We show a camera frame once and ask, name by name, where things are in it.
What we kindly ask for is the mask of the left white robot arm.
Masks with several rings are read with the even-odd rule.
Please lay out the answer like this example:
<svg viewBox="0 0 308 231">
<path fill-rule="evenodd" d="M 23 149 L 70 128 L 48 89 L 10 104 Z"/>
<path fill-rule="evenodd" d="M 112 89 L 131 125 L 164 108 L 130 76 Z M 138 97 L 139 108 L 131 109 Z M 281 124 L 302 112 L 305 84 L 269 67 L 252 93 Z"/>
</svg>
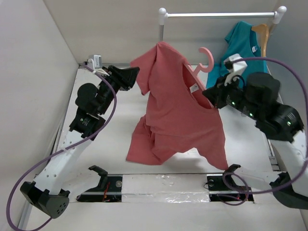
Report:
<svg viewBox="0 0 308 231">
<path fill-rule="evenodd" d="M 99 85 L 85 83 L 77 91 L 75 118 L 69 125 L 64 149 L 54 154 L 45 168 L 33 179 L 25 181 L 21 193 L 31 205 L 52 219 L 58 218 L 69 203 L 69 190 L 62 189 L 64 179 L 82 152 L 109 123 L 101 116 L 110 104 L 116 104 L 118 91 L 130 90 L 140 71 L 139 67 L 117 68 L 113 65 L 101 71 L 87 68 L 101 79 Z"/>
</svg>

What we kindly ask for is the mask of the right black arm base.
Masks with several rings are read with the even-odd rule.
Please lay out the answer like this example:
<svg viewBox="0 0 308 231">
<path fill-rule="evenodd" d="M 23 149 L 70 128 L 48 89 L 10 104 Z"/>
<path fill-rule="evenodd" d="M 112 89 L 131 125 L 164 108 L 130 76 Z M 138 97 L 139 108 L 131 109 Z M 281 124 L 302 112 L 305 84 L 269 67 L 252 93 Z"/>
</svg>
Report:
<svg viewBox="0 0 308 231">
<path fill-rule="evenodd" d="M 240 185 L 241 182 L 235 183 L 231 175 L 224 177 L 225 173 L 234 173 L 240 167 L 238 164 L 232 164 L 223 173 L 206 175 L 203 188 L 208 190 L 211 202 L 222 202 L 231 206 L 239 206 L 244 202 L 254 202 L 253 195 L 245 194 L 251 191 L 250 187 L 246 187 L 244 184 Z"/>
</svg>

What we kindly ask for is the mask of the pink t shirt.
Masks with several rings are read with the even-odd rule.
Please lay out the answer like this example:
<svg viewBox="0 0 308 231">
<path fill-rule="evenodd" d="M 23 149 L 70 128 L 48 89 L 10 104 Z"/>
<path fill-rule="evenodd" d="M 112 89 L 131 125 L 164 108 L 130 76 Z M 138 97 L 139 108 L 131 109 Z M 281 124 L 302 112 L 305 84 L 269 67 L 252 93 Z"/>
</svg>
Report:
<svg viewBox="0 0 308 231">
<path fill-rule="evenodd" d="M 219 112 L 200 89 L 193 90 L 195 80 L 186 64 L 186 58 L 163 41 L 131 62 L 140 68 L 137 84 L 148 102 L 133 131 L 127 161 L 161 165 L 195 148 L 210 165 L 228 168 Z"/>
</svg>

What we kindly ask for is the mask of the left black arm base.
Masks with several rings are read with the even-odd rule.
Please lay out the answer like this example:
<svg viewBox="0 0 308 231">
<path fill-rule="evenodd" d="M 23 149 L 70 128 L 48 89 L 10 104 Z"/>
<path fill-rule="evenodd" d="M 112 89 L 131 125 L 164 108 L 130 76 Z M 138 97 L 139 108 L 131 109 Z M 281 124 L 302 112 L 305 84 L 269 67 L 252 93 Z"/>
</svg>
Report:
<svg viewBox="0 0 308 231">
<path fill-rule="evenodd" d="M 103 202 L 103 203 L 117 203 L 122 202 L 122 184 L 123 175 L 111 174 L 93 165 L 89 170 L 100 177 L 98 183 L 94 187 L 86 190 L 77 197 L 78 202 Z"/>
</svg>

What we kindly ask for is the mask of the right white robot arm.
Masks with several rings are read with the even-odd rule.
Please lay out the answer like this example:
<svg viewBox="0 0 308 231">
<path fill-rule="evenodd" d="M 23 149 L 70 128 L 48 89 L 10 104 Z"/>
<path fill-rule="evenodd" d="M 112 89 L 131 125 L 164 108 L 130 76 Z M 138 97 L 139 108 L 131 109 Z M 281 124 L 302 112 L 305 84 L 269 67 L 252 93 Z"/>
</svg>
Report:
<svg viewBox="0 0 308 231">
<path fill-rule="evenodd" d="M 238 164 L 232 164 L 222 175 L 222 183 L 249 195 L 249 188 L 258 194 L 271 193 L 288 208 L 308 208 L 308 158 L 304 124 L 298 111 L 277 102 L 280 82 L 270 74 L 252 73 L 243 88 L 243 78 L 235 75 L 227 82 L 220 77 L 216 84 L 203 91 L 213 106 L 221 109 L 227 105 L 253 119 L 256 128 L 263 132 L 279 152 L 286 171 L 279 174 L 257 173 Z"/>
</svg>

